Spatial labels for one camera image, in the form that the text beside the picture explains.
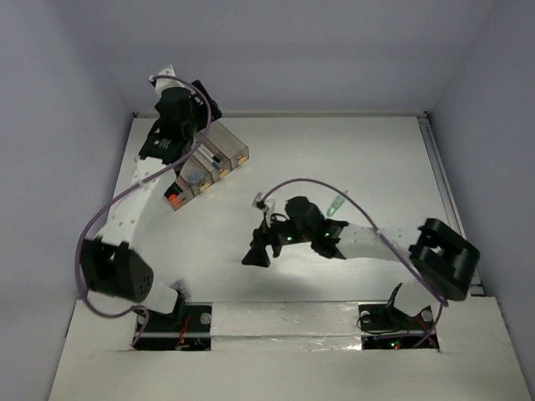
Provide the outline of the blue-capped white marker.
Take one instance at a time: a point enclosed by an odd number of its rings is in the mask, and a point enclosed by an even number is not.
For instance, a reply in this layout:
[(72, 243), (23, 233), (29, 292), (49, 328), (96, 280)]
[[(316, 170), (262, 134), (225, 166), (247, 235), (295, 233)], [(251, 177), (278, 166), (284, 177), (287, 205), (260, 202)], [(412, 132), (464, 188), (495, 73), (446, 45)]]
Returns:
[(212, 165), (216, 164), (217, 162), (213, 159), (212, 155), (208, 153), (208, 151), (200, 145), (197, 148), (198, 152), (202, 154)]

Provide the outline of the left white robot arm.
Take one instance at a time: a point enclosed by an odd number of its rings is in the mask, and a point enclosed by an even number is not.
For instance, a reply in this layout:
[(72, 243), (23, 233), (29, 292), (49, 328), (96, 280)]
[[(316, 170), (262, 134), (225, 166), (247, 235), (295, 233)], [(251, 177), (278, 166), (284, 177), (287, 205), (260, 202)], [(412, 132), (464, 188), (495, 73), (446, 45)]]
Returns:
[(102, 208), (108, 220), (92, 238), (81, 233), (74, 269), (80, 296), (95, 314), (113, 316), (90, 302), (91, 292), (126, 300), (131, 311), (153, 312), (162, 327), (175, 330), (185, 320), (181, 295), (156, 279), (140, 244), (157, 204), (199, 147), (196, 134), (206, 135), (222, 112), (198, 80), (187, 83), (159, 73), (150, 82), (159, 117), (135, 159), (130, 187)]

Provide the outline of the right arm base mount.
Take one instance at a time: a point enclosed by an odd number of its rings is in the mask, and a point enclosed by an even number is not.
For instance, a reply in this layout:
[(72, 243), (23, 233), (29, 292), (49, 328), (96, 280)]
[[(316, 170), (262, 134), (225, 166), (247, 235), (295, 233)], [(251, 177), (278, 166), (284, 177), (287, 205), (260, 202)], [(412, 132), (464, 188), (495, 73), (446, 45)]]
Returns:
[(440, 349), (430, 307), (409, 317), (385, 303), (359, 304), (356, 327), (364, 350)]

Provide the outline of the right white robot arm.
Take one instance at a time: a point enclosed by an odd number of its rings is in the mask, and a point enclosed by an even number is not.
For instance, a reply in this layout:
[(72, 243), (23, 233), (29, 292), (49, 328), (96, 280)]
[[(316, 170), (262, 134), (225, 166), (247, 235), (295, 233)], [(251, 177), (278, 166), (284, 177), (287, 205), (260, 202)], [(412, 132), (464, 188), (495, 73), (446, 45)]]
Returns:
[(385, 306), (393, 327), (406, 326), (427, 307), (464, 301), (481, 257), (474, 245), (436, 218), (416, 229), (386, 229), (330, 219), (305, 196), (288, 200), (284, 216), (275, 213), (273, 200), (253, 204), (263, 218), (242, 259), (245, 266), (268, 267), (285, 246), (301, 243), (326, 259), (403, 264), (413, 277), (395, 286)]

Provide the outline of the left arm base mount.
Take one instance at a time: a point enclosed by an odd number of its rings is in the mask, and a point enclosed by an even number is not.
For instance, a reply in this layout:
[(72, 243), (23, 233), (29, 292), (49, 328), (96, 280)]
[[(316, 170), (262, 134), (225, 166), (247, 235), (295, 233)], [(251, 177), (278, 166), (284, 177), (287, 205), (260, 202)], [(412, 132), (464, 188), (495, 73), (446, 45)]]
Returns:
[(144, 330), (141, 330), (143, 317), (139, 315), (133, 348), (139, 351), (210, 351), (211, 319), (211, 303), (183, 300), (174, 314), (150, 312)]

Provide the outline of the orange highlighter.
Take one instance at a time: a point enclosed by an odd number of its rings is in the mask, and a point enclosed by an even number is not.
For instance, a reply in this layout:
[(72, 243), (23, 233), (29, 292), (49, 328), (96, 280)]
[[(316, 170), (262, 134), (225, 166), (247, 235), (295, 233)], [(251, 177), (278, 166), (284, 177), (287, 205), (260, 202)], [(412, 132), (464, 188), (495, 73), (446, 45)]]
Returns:
[(183, 207), (183, 205), (185, 205), (187, 202), (187, 193), (184, 191), (178, 192), (176, 190), (168, 190), (166, 192), (166, 199), (176, 211)]

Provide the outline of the black-capped white marker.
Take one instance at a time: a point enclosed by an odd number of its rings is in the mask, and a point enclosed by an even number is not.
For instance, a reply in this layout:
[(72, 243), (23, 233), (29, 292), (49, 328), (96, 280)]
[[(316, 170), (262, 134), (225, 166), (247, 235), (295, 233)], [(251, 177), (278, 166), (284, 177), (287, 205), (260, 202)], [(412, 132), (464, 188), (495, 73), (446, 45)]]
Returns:
[(209, 163), (217, 170), (221, 169), (221, 161), (204, 145), (201, 145), (198, 149), (200, 153), (204, 155), (204, 157), (209, 160)]

